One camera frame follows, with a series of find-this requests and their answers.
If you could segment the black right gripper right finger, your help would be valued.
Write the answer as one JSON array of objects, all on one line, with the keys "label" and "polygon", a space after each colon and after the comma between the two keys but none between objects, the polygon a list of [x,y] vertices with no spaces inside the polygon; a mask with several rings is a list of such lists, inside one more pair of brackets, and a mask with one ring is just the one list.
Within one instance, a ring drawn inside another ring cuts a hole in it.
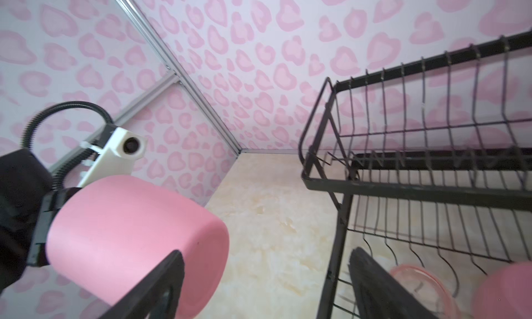
[{"label": "black right gripper right finger", "polygon": [[360,318],[435,318],[363,248],[352,250],[349,273]]}]

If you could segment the pink cup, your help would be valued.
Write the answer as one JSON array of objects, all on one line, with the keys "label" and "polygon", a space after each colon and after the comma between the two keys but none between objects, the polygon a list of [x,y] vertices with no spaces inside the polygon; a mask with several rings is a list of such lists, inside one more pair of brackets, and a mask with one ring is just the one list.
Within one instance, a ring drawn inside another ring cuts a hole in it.
[{"label": "pink cup", "polygon": [[194,318],[215,293],[229,256],[225,223],[195,201],[134,176],[82,188],[47,235],[50,265],[115,305],[169,253],[184,258],[178,318]]},{"label": "pink cup", "polygon": [[530,318],[531,263],[506,266],[490,275],[472,299],[474,318]]}]

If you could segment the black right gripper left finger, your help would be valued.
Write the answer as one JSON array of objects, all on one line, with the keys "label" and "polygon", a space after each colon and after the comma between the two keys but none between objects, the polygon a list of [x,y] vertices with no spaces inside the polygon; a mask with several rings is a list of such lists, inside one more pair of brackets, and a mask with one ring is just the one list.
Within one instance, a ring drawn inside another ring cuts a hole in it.
[{"label": "black right gripper left finger", "polygon": [[181,252],[172,251],[101,319],[176,317],[184,269]]}]

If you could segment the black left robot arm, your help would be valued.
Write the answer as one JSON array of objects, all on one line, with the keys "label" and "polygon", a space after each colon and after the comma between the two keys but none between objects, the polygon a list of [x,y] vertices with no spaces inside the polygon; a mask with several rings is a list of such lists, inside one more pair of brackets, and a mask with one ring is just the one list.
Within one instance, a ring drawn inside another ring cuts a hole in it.
[{"label": "black left robot arm", "polygon": [[49,265],[51,224],[78,191],[54,190],[50,172],[28,149],[1,157],[1,290],[18,281],[28,266]]}]

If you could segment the pink cup front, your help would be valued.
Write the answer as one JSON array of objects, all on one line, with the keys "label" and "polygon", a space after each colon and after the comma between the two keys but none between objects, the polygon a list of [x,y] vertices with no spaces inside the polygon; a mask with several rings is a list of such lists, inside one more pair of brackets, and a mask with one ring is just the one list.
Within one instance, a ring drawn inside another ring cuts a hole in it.
[{"label": "pink cup front", "polygon": [[225,223],[195,201],[134,176],[82,188],[47,235],[50,265],[115,305],[169,253],[184,258],[178,318],[194,318],[215,293],[229,256]]}]

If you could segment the orange translucent cup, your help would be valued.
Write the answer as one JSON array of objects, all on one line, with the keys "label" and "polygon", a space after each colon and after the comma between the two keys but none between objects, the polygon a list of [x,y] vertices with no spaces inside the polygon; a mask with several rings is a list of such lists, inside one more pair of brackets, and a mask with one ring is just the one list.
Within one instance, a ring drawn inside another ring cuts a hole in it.
[{"label": "orange translucent cup", "polygon": [[434,274],[420,266],[402,264],[390,275],[437,318],[461,318],[451,293]]}]

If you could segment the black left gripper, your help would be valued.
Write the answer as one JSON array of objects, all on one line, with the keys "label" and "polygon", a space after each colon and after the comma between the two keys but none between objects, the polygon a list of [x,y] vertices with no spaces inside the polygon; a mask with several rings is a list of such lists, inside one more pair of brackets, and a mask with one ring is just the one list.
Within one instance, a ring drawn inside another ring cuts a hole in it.
[{"label": "black left gripper", "polygon": [[43,197],[26,259],[27,266],[43,267],[49,265],[46,243],[51,224],[66,202],[80,190],[80,187],[52,190]]}]

